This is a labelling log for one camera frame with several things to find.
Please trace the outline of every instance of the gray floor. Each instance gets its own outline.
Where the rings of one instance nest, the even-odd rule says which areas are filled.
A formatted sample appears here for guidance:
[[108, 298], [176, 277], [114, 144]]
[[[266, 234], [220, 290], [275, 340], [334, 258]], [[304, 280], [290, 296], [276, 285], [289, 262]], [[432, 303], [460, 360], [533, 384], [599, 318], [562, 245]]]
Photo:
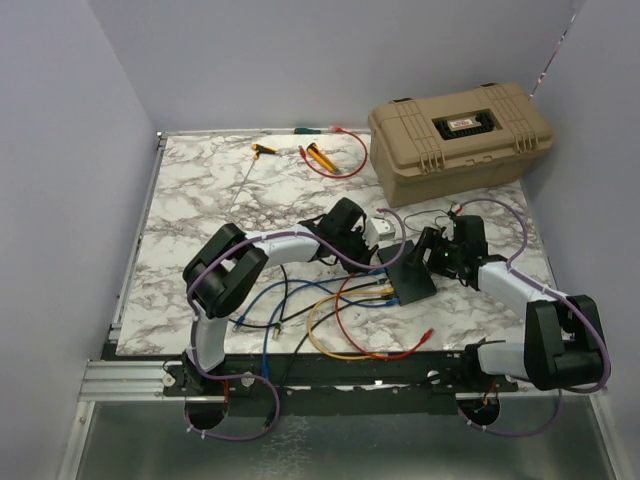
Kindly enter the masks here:
[[[503, 439], [457, 417], [285, 417], [251, 443], [186, 433], [178, 403], [104, 404], [94, 415], [79, 478], [102, 480], [614, 478], [588, 398], [566, 399], [544, 435]], [[496, 426], [524, 431], [549, 418], [549, 398], [510, 398]], [[257, 428], [235, 420], [228, 429]]]

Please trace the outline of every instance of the robotic arm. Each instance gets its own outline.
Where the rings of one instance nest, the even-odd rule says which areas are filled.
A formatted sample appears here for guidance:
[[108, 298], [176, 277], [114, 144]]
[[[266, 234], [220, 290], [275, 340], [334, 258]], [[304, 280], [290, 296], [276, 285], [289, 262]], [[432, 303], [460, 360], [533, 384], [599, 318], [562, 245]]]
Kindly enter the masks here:
[[[488, 254], [480, 217], [451, 216], [454, 223], [452, 240], [445, 238], [442, 231], [425, 228], [416, 249], [399, 261], [415, 265], [416, 252], [422, 262], [426, 249], [430, 249], [427, 268], [431, 273], [460, 279], [466, 286], [495, 297], [525, 319], [524, 343], [468, 345], [465, 354], [470, 373], [509, 375], [531, 381], [541, 390], [598, 381], [603, 373], [603, 359], [584, 325], [574, 318], [563, 302], [509, 273], [504, 257]], [[370, 263], [381, 233], [376, 231], [364, 211], [346, 198], [328, 214], [300, 222], [295, 229], [313, 233], [362, 264]], [[214, 260], [245, 239], [245, 233], [236, 225], [223, 226], [185, 268], [183, 278], [188, 288]], [[231, 261], [229, 264], [220, 264], [213, 269], [194, 289], [194, 299], [202, 313], [196, 338], [202, 368], [211, 371], [224, 360], [228, 315], [241, 306], [263, 269], [288, 262], [310, 262], [330, 255], [332, 253], [314, 239], [288, 236], [265, 239], [241, 248], [227, 259]], [[350, 273], [359, 271], [348, 262], [341, 263]], [[587, 296], [562, 295], [602, 337], [593, 300]], [[563, 332], [571, 338], [564, 339]]]

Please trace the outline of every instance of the table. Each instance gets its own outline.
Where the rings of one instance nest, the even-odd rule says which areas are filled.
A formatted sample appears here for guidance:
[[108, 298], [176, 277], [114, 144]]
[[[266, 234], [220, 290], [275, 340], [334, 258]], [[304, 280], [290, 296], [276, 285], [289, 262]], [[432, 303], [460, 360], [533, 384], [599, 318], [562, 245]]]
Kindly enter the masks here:
[[[369, 144], [368, 134], [363, 134], [362, 139]], [[223, 224], [234, 222], [244, 230], [262, 232], [287, 228], [328, 211], [342, 197], [350, 198], [369, 212], [388, 206], [370, 163], [358, 175], [345, 180], [323, 178], [312, 172], [300, 158], [298, 145], [306, 146], [313, 141], [345, 171], [355, 168], [362, 158], [360, 144], [341, 134], [211, 132], [167, 139], [122, 317], [118, 355], [174, 355], [184, 350], [192, 316], [186, 303], [182, 270]], [[278, 155], [263, 155], [250, 171], [253, 143], [276, 148]], [[550, 275], [544, 252], [519, 183], [429, 200], [397, 211], [404, 218], [423, 210], [448, 210], [452, 202], [477, 197], [496, 198], [523, 212], [529, 226], [529, 248], [516, 265], [548, 283]], [[507, 211], [492, 203], [478, 203], [466, 207], [465, 213], [484, 218], [490, 253], [509, 256], [517, 250], [522, 234]], [[408, 223], [419, 230], [433, 225], [438, 215], [442, 214], [425, 213]], [[414, 240], [419, 235], [408, 233]], [[345, 274], [339, 265], [328, 267], [319, 262], [288, 264], [285, 268], [291, 279], [315, 281]], [[354, 339], [370, 351], [410, 348], [429, 328], [435, 333], [421, 350], [458, 349], [482, 338], [522, 340], [522, 319], [503, 304], [464, 288], [455, 280], [435, 275], [433, 279], [438, 288], [434, 297], [404, 307], [351, 308], [344, 312], [345, 325]], [[232, 318], [237, 318], [263, 288], [280, 280], [279, 268], [264, 271]], [[338, 284], [329, 286], [337, 289]], [[271, 290], [256, 304], [246, 322], [266, 323], [282, 293], [282, 287]], [[295, 312], [325, 295], [315, 289], [303, 290], [290, 299], [286, 311]], [[332, 308], [332, 302], [327, 302], [318, 316]], [[306, 321], [307, 317], [301, 316], [287, 322], [279, 337], [269, 341], [269, 352], [292, 352], [306, 331]], [[225, 343], [227, 353], [262, 351], [263, 330], [241, 328], [232, 332], [231, 326]], [[329, 349], [353, 351], [335, 321], [325, 322], [317, 330], [317, 337]], [[307, 342], [301, 351], [315, 350]]]

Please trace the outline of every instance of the label on toolbox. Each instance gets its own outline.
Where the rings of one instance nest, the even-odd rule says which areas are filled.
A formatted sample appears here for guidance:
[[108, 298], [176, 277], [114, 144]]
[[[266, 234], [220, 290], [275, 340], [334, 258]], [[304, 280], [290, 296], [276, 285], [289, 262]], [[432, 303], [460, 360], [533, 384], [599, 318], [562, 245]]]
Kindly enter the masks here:
[[474, 125], [473, 118], [461, 118], [459, 120], [449, 120], [449, 128], [468, 128]]

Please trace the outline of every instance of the toolbox lid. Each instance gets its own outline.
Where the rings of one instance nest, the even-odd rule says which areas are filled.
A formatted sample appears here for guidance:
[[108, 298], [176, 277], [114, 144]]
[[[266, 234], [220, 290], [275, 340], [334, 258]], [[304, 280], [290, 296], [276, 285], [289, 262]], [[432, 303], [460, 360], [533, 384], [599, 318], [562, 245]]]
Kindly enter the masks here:
[[394, 171], [405, 177], [517, 161], [553, 143], [551, 127], [517, 83], [396, 100], [375, 108], [369, 126]]

